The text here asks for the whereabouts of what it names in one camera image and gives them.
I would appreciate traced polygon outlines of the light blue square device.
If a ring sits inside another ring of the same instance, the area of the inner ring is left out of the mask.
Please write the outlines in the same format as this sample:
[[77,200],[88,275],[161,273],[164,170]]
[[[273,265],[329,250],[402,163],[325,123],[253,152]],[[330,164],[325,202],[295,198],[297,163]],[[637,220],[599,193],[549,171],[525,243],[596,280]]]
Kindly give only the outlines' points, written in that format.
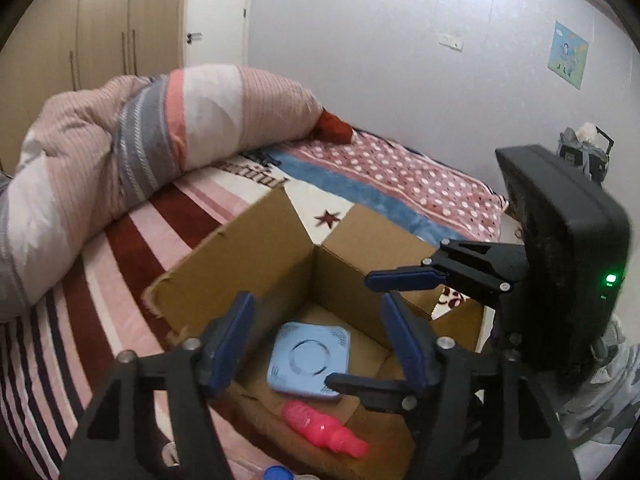
[[350,333],[340,326],[288,322],[274,340],[267,384],[290,396],[336,400],[341,395],[326,385],[332,374],[346,374]]

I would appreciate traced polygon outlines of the pink plastic bottle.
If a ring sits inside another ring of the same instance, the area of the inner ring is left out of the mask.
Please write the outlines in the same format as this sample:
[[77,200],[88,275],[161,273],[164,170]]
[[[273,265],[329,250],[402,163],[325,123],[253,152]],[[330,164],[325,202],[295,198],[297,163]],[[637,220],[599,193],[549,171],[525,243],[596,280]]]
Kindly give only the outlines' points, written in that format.
[[363,458],[369,452],[367,442],[356,437],[337,418],[317,411],[302,401],[286,402],[282,406],[281,416],[296,434],[316,448],[325,448],[352,458]]

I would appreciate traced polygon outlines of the clear bottle blue cap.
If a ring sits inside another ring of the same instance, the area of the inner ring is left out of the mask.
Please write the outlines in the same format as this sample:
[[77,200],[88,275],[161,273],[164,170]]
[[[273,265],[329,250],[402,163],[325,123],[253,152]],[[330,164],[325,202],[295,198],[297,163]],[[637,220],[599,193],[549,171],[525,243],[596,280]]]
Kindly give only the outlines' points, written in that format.
[[252,477],[253,480],[319,480],[313,474],[294,474],[285,466],[272,465],[261,471],[256,472]]

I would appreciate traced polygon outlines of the white room door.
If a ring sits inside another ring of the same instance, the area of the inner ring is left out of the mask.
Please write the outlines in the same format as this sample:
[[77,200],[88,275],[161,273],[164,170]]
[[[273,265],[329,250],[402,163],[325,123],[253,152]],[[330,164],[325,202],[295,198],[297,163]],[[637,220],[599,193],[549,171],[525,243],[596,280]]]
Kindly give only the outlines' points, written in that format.
[[183,65],[243,65],[250,0],[184,0]]

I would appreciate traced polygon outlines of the brown cardboard box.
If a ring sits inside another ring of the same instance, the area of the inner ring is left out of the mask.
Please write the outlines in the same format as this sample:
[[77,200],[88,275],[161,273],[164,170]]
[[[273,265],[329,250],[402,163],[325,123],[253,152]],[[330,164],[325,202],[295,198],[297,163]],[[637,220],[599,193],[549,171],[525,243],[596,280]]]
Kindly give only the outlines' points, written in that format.
[[268,360],[282,324],[337,325],[352,336],[352,374],[399,378],[380,318],[381,297],[364,279],[374,270],[414,266],[432,253],[430,244],[361,205],[325,240],[314,242],[286,193],[274,190],[210,234],[143,299],[184,339],[223,316],[239,292],[255,297],[254,324],[238,374],[212,404],[229,456],[258,466],[280,462],[323,479],[400,479],[414,451],[401,417],[369,412],[352,396],[320,401],[318,410],[367,441],[369,451],[354,460],[315,448],[281,418],[285,398],[268,387]]

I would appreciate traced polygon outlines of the grey star-print right sleeve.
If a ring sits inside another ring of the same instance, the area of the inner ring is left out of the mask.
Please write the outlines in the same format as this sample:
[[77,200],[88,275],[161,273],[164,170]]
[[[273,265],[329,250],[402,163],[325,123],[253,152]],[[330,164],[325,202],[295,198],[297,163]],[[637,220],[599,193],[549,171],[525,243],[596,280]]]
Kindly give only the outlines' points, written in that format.
[[604,334],[611,353],[559,411],[580,476],[595,479],[623,447],[639,418],[639,347],[613,316]]

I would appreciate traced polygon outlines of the grey bag on shelf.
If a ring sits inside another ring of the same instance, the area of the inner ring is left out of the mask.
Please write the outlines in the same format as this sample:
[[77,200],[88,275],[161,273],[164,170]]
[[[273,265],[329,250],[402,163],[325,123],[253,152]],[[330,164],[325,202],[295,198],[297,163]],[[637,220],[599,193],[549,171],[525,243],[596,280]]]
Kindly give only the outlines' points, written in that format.
[[615,141],[592,122],[585,122],[577,130],[566,128],[559,135],[556,154],[586,178],[602,185],[608,174]]

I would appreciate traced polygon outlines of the red cushion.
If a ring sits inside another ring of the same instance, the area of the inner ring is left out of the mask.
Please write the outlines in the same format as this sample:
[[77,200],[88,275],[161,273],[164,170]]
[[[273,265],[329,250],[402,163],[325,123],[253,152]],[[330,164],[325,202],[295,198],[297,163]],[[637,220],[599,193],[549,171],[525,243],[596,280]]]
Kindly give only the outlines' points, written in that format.
[[344,145],[352,143],[353,134],[351,125],[327,110],[322,110],[309,136],[321,142]]

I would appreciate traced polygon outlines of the striped pink red blanket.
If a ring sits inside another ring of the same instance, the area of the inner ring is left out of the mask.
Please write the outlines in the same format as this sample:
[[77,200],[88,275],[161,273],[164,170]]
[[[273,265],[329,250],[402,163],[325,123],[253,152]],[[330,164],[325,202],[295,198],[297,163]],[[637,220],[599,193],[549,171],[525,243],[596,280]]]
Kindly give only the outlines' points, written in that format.
[[1,327],[6,479],[54,479],[77,422],[126,344],[153,354],[167,324],[142,296],[204,238],[283,185],[316,242],[355,205],[427,243],[491,242],[508,202],[487,184],[364,131],[242,154],[166,185],[95,237],[64,281]]

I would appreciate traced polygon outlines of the striped pink grey duvet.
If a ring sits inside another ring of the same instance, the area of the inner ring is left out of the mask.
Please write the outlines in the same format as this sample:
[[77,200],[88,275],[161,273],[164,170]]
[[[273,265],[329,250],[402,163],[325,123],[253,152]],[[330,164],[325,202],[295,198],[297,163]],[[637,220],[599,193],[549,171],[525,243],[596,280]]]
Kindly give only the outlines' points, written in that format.
[[304,138],[323,112],[299,82],[206,64],[52,96],[1,179],[1,317],[26,313],[113,220],[187,172]]

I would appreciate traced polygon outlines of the beige wooden wardrobe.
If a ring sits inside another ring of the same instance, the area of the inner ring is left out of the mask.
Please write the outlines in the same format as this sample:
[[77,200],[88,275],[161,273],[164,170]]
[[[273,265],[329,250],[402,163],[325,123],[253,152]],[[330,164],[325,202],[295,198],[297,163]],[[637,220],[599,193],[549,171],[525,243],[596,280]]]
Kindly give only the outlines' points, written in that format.
[[1,49],[1,166],[55,94],[182,64],[183,0],[34,0]]

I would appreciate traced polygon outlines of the blue cartoon wall poster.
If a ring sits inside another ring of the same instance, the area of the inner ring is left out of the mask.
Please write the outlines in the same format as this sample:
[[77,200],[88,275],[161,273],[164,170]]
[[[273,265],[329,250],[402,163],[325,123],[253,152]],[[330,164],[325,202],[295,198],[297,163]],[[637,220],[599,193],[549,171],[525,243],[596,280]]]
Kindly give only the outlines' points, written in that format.
[[556,22],[548,69],[579,90],[582,88],[588,49],[588,41],[560,22]]

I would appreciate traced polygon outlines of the white wall switch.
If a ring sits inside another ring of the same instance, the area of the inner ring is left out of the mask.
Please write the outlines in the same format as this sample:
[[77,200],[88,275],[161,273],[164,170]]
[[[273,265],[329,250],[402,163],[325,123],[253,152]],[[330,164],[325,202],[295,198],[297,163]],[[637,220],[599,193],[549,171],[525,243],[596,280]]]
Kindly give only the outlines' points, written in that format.
[[452,36],[449,34],[439,34],[438,43],[443,47],[457,52],[463,51],[464,41],[461,37]]

